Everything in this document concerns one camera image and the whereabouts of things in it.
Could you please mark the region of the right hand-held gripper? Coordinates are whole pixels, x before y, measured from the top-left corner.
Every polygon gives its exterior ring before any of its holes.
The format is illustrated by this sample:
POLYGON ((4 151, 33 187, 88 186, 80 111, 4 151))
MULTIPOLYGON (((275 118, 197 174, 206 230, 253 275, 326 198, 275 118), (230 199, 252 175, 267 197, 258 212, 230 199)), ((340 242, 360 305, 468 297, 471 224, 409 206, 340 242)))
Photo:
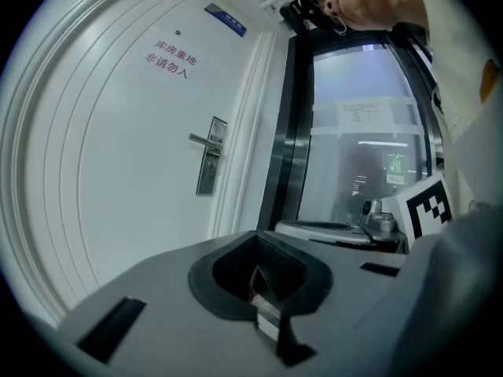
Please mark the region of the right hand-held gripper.
POLYGON ((274 231, 335 247, 408 254, 417 239, 441 232, 452 220, 450 206, 439 172, 393 196, 366 201, 354 223, 280 221, 274 231))

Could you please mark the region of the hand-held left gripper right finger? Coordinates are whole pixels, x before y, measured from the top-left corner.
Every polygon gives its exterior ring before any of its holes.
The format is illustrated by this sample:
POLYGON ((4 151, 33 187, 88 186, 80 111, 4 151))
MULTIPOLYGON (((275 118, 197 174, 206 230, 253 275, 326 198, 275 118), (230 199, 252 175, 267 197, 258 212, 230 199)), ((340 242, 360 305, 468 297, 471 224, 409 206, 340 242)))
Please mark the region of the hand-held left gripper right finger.
POLYGON ((282 315, 315 312, 333 283, 331 269, 285 238, 256 234, 255 293, 282 315))

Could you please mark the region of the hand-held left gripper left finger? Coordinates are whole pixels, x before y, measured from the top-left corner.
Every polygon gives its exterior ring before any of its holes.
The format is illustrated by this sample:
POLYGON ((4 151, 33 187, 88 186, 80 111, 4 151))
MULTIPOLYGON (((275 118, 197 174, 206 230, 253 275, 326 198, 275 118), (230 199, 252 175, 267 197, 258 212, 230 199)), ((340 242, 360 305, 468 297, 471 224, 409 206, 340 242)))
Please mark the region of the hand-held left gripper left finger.
POLYGON ((188 281, 194 298, 223 320, 255 320, 250 282, 258 265, 256 232, 232 235, 231 241, 193 263, 188 281))

